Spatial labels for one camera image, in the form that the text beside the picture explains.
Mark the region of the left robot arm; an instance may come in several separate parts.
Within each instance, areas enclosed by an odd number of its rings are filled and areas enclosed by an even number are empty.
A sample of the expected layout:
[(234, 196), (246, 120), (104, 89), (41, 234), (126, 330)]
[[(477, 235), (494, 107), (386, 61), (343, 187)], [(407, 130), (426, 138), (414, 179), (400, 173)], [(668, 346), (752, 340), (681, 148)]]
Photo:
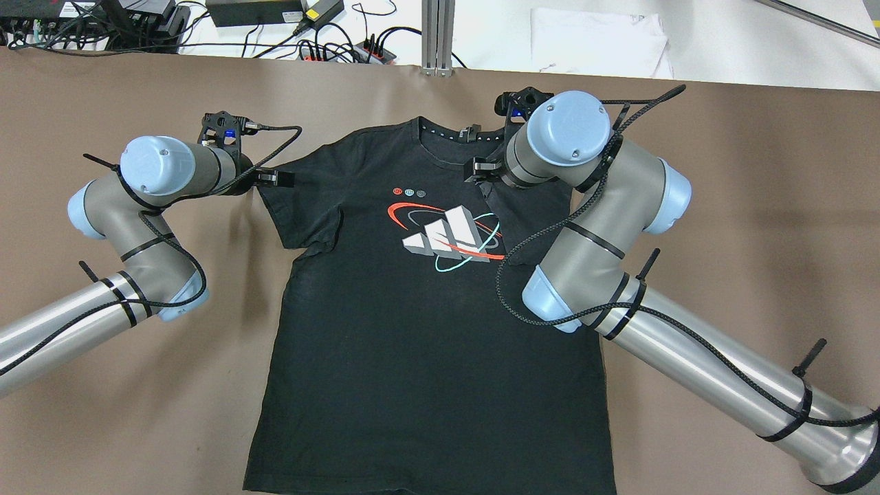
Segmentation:
[(2, 395), (151, 316), (164, 322), (207, 300), (206, 276), (163, 219), (176, 201), (251, 187), (292, 187), (294, 175), (255, 167), (231, 150), (172, 137), (138, 137), (113, 172), (70, 197), (70, 222), (83, 235), (106, 239), (120, 272), (94, 278), (70, 294), (2, 329)]

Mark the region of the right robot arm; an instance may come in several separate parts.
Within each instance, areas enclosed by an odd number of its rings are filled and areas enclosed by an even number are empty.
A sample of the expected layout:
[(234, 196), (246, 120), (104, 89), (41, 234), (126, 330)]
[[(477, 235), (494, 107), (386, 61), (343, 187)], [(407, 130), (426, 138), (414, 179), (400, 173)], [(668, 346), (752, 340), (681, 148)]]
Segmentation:
[(625, 135), (685, 88), (615, 99), (526, 87), (497, 97), (502, 153), (472, 159), (465, 180), (520, 190), (557, 182), (582, 193), (572, 213), (509, 250), (553, 235), (522, 289), (529, 313), (500, 286), (498, 301), (527, 324), (613, 342), (795, 459), (827, 494), (877, 494), (878, 408), (845, 404), (808, 377), (826, 339), (783, 368), (654, 288), (648, 276), (660, 248), (635, 274), (623, 266), (641, 235), (669, 231), (690, 206), (688, 178)]

